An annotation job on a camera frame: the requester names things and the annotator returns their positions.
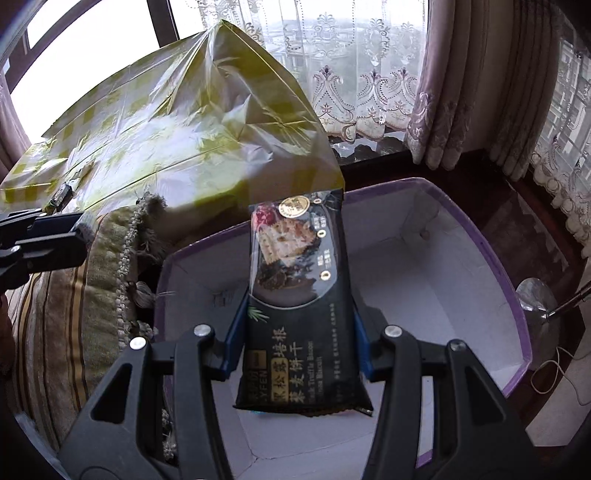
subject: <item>food wrapper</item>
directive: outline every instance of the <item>food wrapper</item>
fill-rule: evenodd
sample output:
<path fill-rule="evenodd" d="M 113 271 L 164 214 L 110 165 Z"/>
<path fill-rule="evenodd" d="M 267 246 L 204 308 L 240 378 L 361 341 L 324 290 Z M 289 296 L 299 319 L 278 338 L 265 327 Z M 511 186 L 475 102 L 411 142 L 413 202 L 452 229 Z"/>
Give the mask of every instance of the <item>food wrapper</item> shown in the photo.
<path fill-rule="evenodd" d="M 373 410 L 357 365 L 342 198 L 328 190 L 254 206 L 237 408 Z"/>
<path fill-rule="evenodd" d="M 248 206 L 343 178 L 295 78 L 227 21 L 170 44 L 97 85 L 24 154 L 0 185 L 0 211 L 44 207 L 100 216 L 145 192 L 221 228 Z"/>

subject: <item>bright window pane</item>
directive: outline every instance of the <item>bright window pane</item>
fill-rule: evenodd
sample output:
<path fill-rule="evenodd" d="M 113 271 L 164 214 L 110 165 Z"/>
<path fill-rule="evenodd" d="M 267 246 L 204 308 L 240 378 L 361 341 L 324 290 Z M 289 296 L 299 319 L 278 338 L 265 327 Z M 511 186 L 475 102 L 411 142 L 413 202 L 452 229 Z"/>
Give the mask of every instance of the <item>bright window pane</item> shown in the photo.
<path fill-rule="evenodd" d="M 29 45 L 32 47 L 78 0 L 47 0 L 27 27 Z"/>
<path fill-rule="evenodd" d="M 173 11 L 179 38 L 187 38 L 205 30 L 197 0 L 170 0 L 170 8 Z"/>
<path fill-rule="evenodd" d="M 12 92 L 31 141 L 95 85 L 157 48 L 145 0 L 102 0 L 88 10 L 47 47 Z"/>

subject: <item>cord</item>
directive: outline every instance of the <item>cord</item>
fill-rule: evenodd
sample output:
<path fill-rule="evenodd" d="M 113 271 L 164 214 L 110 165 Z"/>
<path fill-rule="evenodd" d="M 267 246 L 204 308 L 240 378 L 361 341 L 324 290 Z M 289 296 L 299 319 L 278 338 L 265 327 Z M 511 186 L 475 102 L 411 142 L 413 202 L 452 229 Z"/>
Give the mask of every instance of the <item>cord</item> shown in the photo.
<path fill-rule="evenodd" d="M 534 391 L 536 393 L 539 393 L 540 395 L 546 395 L 547 393 L 550 393 L 550 391 L 554 388 L 554 386 L 556 385 L 556 382 L 558 381 L 558 372 L 560 372 L 562 374 L 562 376 L 565 377 L 565 379 L 568 380 L 568 382 L 573 386 L 574 393 L 577 395 L 577 402 L 579 402 L 579 405 L 581 405 L 582 407 L 584 407 L 586 405 L 591 404 L 591 400 L 589 400 L 587 402 L 581 402 L 581 399 L 579 397 L 579 390 L 577 390 L 577 387 L 575 386 L 575 384 L 573 383 L 573 381 L 568 377 L 568 375 L 565 373 L 565 371 L 562 370 L 562 367 L 560 366 L 560 351 L 561 350 L 564 353 L 566 353 L 569 357 L 571 357 L 574 361 L 582 360 L 583 358 L 586 358 L 589 355 L 591 355 L 591 351 L 589 351 L 586 354 L 584 354 L 583 356 L 574 356 L 572 353 L 570 353 L 569 351 L 565 350 L 561 346 L 556 347 L 556 355 L 557 355 L 558 360 L 553 360 L 553 359 L 546 360 L 538 368 L 535 369 L 534 373 L 532 374 L 532 376 L 530 378 L 531 388 L 533 388 Z M 534 385 L 534 377 L 535 377 L 535 375 L 540 370 L 542 370 L 548 364 L 554 364 L 554 365 L 556 365 L 556 374 L 554 375 L 554 381 L 552 382 L 552 385 L 550 386 L 550 388 L 548 390 L 540 391 Z"/>

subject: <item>metal rod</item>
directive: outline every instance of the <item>metal rod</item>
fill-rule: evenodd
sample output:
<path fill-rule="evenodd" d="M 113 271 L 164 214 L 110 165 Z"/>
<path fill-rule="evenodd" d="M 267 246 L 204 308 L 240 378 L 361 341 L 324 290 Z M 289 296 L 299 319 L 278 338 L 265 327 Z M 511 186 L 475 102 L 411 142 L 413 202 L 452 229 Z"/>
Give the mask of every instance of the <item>metal rod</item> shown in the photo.
<path fill-rule="evenodd" d="M 583 288 L 581 288 L 572 297 L 570 297 L 568 300 L 562 302 L 554 310 L 550 310 L 546 314 L 546 319 L 551 320 L 553 317 L 560 317 L 561 315 L 565 314 L 566 312 L 571 311 L 579 303 L 581 303 L 585 299 L 585 297 L 587 295 L 589 295 L 590 293 L 591 293 L 591 281 L 588 281 L 583 286 Z"/>

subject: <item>gold round badge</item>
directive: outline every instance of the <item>gold round badge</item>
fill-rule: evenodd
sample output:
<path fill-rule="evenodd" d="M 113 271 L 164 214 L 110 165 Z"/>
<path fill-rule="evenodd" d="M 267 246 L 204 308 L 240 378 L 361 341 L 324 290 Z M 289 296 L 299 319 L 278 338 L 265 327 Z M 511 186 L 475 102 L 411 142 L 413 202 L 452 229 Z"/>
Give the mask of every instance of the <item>gold round badge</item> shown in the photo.
<path fill-rule="evenodd" d="M 298 195 L 297 197 L 290 197 L 283 200 L 279 205 L 279 213 L 287 218 L 298 218 L 304 215 L 308 208 L 310 208 L 310 201 L 308 197 Z"/>

